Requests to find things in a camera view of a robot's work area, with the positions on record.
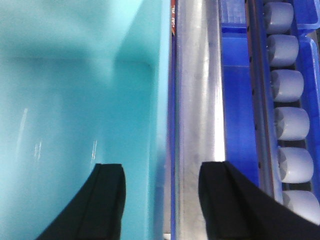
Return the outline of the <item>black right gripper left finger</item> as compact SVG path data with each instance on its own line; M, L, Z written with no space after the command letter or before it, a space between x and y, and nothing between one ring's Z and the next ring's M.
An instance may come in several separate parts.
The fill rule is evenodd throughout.
M97 163L74 198L39 240L118 240L126 201L121 164Z

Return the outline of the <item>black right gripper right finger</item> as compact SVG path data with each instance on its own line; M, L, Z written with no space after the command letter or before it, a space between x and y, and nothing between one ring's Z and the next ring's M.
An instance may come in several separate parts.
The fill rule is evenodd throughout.
M200 206L210 240L318 240L320 228L276 202L228 161L203 162Z

